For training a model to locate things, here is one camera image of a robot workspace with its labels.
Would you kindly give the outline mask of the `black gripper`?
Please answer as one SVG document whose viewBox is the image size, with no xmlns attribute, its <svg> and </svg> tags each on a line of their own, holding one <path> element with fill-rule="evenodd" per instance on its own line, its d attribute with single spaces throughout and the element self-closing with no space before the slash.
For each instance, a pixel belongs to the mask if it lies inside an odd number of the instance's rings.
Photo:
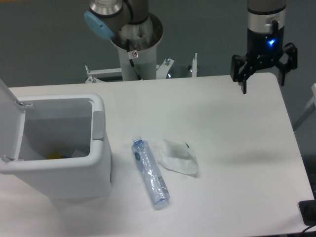
<svg viewBox="0 0 316 237">
<path fill-rule="evenodd" d="M 231 60 L 231 78 L 241 86 L 243 94 L 247 93 L 247 80 L 258 69 L 276 66 L 280 86 L 284 86 L 286 74 L 297 69 L 297 47 L 291 42 L 282 47 L 283 35 L 284 27 L 275 35 L 247 29 L 247 55 L 235 54 Z M 283 53 L 287 55 L 285 64 L 279 61 Z"/>
</svg>

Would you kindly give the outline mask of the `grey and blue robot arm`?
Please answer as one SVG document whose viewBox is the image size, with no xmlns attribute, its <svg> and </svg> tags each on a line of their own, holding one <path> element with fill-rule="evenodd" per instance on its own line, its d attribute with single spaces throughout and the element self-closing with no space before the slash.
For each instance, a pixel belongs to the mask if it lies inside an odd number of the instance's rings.
<svg viewBox="0 0 316 237">
<path fill-rule="evenodd" d="M 286 1 L 250 0 L 247 11 L 247 53 L 232 57 L 231 78 L 245 93 L 256 71 L 277 67 L 283 85 L 298 61 L 297 47 L 283 43 Z M 118 49 L 124 80 L 158 78 L 157 45 L 163 26 L 146 0 L 92 0 L 84 20 L 94 34 Z"/>
</svg>

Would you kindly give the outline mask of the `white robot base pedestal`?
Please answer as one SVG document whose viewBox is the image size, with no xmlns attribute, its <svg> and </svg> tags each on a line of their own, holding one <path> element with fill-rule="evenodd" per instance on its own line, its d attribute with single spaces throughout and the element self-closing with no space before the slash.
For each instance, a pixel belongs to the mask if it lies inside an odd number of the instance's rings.
<svg viewBox="0 0 316 237">
<path fill-rule="evenodd" d="M 131 65 L 157 64 L 157 46 L 163 36 L 161 21 L 152 13 L 140 24 L 124 25 L 113 38 L 112 44 L 118 49 L 120 67 L 129 60 Z"/>
</svg>

